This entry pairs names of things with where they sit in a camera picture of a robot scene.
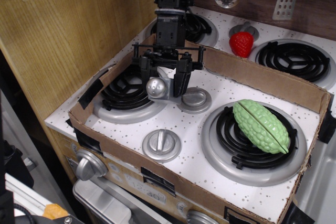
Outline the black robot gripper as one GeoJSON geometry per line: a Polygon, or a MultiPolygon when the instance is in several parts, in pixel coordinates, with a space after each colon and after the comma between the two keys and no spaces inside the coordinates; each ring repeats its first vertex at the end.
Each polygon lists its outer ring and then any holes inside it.
{"type": "Polygon", "coordinates": [[[180,97],[186,92],[191,72],[203,69],[204,48],[189,48],[185,41],[199,38],[202,32],[202,23],[193,14],[157,13],[152,28],[155,34],[153,45],[133,45],[132,64],[140,67],[145,93],[150,78],[158,75],[158,66],[176,69],[174,97],[180,97]]]}

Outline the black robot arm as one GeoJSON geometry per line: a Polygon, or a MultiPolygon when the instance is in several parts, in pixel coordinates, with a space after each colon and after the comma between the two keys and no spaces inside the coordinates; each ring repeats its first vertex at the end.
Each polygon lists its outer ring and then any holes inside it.
{"type": "Polygon", "coordinates": [[[186,47],[186,12],[194,0],[155,0],[156,35],[152,45],[134,44],[132,64],[139,66],[143,89],[154,101],[177,102],[194,70],[203,69],[205,48],[186,47]]]}

